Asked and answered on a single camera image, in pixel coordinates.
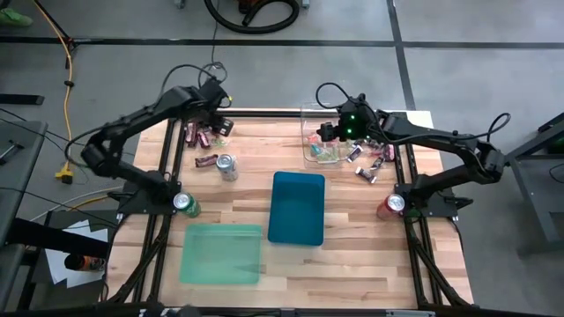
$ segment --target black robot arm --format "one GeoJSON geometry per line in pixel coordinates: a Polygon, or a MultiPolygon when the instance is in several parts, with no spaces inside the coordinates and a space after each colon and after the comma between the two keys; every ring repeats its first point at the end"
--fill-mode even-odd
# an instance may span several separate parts
{"type": "Polygon", "coordinates": [[[227,97],[215,78],[206,81],[199,89],[176,86],[163,93],[155,104],[107,123],[90,137],[80,155],[96,175],[123,178],[151,193],[152,203],[169,203],[180,191],[180,186],[165,180],[160,173],[146,172],[123,162],[123,145],[128,138],[170,118],[195,120],[226,136],[233,122],[215,112],[227,97]]]}
{"type": "Polygon", "coordinates": [[[416,144],[427,148],[456,154],[464,164],[432,176],[418,175],[413,184],[404,188],[402,196],[418,207],[427,206],[431,196],[447,188],[474,181],[479,184],[495,183],[503,173],[504,156],[490,143],[473,135],[462,135],[457,131],[442,131],[420,127],[409,122],[403,114],[375,112],[366,102],[364,94],[336,108],[338,125],[330,122],[321,125],[317,133],[322,141],[335,138],[371,138],[384,144],[416,144]]]}

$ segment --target wooden table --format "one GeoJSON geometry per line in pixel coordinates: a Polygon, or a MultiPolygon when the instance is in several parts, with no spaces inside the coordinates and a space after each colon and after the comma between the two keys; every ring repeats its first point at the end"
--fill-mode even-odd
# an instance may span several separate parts
{"type": "MultiPolygon", "coordinates": [[[[429,112],[407,114],[412,123],[432,127],[429,112]]],[[[234,131],[225,148],[203,150],[198,147],[184,151],[180,180],[184,190],[201,203],[202,214],[194,219],[174,216],[162,272],[160,302],[166,306],[190,303],[194,306],[414,308],[416,302],[403,222],[382,221],[375,216],[376,206],[392,192],[397,182],[393,163],[385,164],[378,173],[378,181],[369,185],[353,172],[357,166],[372,164],[374,158],[366,154],[353,164],[308,164],[310,168],[306,168],[300,119],[234,121],[234,131]],[[237,181],[222,181],[214,166],[194,167],[194,158],[213,153],[229,153],[237,157],[237,181]],[[280,246],[266,239],[272,177],[276,171],[325,176],[325,229],[321,247],[280,246]],[[181,284],[179,271],[184,232],[187,225],[194,223],[262,225],[263,258],[259,283],[237,286],[181,284]]],[[[163,122],[141,134],[134,162],[137,167],[157,169],[165,129],[163,122]]],[[[442,170],[438,151],[418,146],[414,150],[420,173],[434,174],[442,170]]],[[[110,295],[137,265],[146,223],[147,216],[130,217],[117,233],[109,259],[110,295]]],[[[430,218],[429,231],[438,267],[463,299],[471,302],[464,256],[454,227],[446,219],[430,218]]],[[[427,298],[431,300],[427,270],[421,271],[427,298]]],[[[150,288],[152,266],[147,272],[144,298],[150,288]]]]}

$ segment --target concrete floor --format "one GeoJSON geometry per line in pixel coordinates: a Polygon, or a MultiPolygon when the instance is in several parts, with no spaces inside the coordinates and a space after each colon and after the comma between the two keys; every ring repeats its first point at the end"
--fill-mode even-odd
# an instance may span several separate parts
{"type": "MultiPolygon", "coordinates": [[[[0,34],[53,36],[30,3],[18,1],[13,7],[34,17],[35,24],[29,29],[0,28],[0,34]]],[[[189,0],[183,11],[172,0],[44,0],[44,5],[72,36],[211,39],[215,26],[198,0],[189,0]]],[[[560,0],[396,0],[396,7],[404,41],[564,41],[560,0]]],[[[230,2],[222,3],[222,12],[241,19],[230,2]]],[[[285,14],[284,6],[272,4],[256,23],[285,14]]],[[[294,26],[271,35],[218,30],[218,39],[248,38],[393,39],[385,0],[312,0],[311,9],[303,11],[294,26]]],[[[77,85],[70,98],[73,131],[99,126],[152,102],[170,68],[208,63],[211,51],[195,46],[81,46],[74,59],[77,85]]],[[[510,151],[562,111],[564,50],[408,48],[405,55],[416,108],[430,110],[438,129],[479,133],[497,114],[510,112],[511,123],[492,138],[494,145],[510,151]]],[[[300,107],[314,100],[319,84],[335,81],[350,94],[365,92],[373,107],[405,109],[394,48],[224,46],[216,48],[215,58],[229,70],[224,86],[235,98],[234,107],[300,107]]],[[[64,135],[63,61],[59,45],[0,44],[0,90],[46,97],[41,107],[2,107],[28,120],[46,121],[49,129],[64,135]]],[[[178,72],[170,85],[193,85],[195,75],[191,70],[178,72]]],[[[326,98],[340,101],[332,92],[326,98]]],[[[131,139],[126,150],[134,151],[136,143],[131,139]]],[[[115,184],[91,175],[87,185],[62,185],[53,178],[62,162],[62,153],[45,143],[28,190],[62,201],[115,184]]],[[[445,167],[459,163],[443,155],[445,167]]],[[[506,169],[498,184],[468,184],[455,192],[475,200],[460,213],[475,302],[492,309],[563,315],[561,254],[529,259],[516,254],[517,247],[537,239],[540,232],[511,171],[506,169]]],[[[19,216],[31,218],[48,207],[27,196],[19,216]]]]}

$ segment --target translucent green container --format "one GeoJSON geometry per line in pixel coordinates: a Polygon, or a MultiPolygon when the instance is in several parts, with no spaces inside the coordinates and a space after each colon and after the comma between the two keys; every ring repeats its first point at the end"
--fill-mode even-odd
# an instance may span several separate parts
{"type": "Polygon", "coordinates": [[[261,235],[260,225],[188,225],[181,283],[258,283],[261,235]]]}

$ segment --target yellow plug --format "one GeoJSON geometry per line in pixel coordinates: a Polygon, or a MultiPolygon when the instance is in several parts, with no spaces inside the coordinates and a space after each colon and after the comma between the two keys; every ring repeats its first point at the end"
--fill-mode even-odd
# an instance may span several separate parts
{"type": "Polygon", "coordinates": [[[55,174],[55,178],[61,180],[63,184],[72,184],[72,175],[74,173],[69,168],[69,162],[65,162],[61,172],[55,174]]]}

